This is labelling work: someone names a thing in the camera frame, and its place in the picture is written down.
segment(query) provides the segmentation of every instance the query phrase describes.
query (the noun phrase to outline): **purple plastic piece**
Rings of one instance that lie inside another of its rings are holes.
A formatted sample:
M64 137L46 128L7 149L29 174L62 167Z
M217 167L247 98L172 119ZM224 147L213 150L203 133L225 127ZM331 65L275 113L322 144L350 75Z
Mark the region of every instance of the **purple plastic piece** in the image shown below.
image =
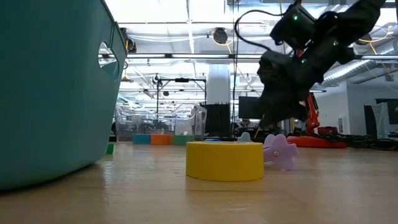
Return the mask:
M283 169L293 170L293 157L297 154L296 144L289 144L283 134L269 134L264 141L264 162L272 161Z

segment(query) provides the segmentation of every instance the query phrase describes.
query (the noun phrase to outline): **computer screen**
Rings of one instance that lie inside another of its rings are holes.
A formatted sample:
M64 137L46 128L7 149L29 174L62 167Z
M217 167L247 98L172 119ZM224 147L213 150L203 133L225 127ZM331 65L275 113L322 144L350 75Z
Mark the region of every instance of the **computer screen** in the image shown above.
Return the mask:
M239 97L239 118L262 119L262 113L258 110L259 97Z
M231 112L230 104L202 105L207 109L205 132L210 136L230 136Z

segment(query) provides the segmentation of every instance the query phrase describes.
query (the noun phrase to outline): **bin handle hole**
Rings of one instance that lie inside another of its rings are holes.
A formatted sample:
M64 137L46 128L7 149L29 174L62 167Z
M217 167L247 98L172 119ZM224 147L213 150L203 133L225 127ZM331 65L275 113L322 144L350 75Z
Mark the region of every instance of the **bin handle hole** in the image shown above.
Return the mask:
M102 42L99 45L98 55L100 55L98 57L99 67L116 81L119 76L119 62L113 50L108 47L106 42Z

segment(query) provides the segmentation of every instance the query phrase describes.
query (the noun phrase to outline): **yellow tape roll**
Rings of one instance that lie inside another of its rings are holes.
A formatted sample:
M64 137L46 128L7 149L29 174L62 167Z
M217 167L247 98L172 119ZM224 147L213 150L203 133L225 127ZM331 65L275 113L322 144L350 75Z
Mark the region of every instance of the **yellow tape roll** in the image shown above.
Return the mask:
M257 180L264 175L263 159L261 143L188 142L186 172L202 180Z

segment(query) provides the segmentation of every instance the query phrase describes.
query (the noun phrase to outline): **green bin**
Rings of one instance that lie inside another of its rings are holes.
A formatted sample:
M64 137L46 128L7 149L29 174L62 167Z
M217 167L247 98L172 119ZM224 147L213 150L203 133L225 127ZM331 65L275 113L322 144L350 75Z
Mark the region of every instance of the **green bin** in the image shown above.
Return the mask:
M194 135L175 135L173 138L173 145L185 146L187 142L194 141Z
M6 1L0 190L38 184L105 155L126 51L101 0ZM102 68L102 42L116 61Z

